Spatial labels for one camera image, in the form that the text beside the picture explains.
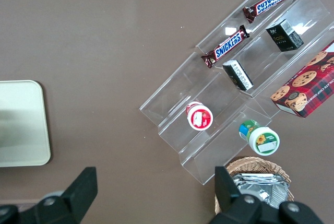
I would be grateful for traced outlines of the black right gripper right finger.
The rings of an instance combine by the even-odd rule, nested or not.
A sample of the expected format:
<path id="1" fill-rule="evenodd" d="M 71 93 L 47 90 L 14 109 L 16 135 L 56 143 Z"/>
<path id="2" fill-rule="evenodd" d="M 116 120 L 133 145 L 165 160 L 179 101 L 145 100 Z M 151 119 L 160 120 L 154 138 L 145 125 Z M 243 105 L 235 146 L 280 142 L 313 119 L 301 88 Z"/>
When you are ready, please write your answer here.
<path id="1" fill-rule="evenodd" d="M 215 168 L 214 189 L 222 212 L 210 223 L 277 223 L 277 210 L 249 194 L 241 194 L 225 167 Z"/>

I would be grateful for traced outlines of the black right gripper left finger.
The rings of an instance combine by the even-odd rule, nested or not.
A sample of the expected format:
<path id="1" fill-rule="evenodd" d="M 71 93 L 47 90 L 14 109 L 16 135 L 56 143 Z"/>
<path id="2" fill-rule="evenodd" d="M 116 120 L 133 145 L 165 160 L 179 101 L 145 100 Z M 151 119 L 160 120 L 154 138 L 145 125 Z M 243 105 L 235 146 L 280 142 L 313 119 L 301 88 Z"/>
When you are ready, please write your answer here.
<path id="1" fill-rule="evenodd" d="M 98 193 L 96 167 L 86 167 L 61 196 L 19 214 L 19 223 L 81 223 Z"/>

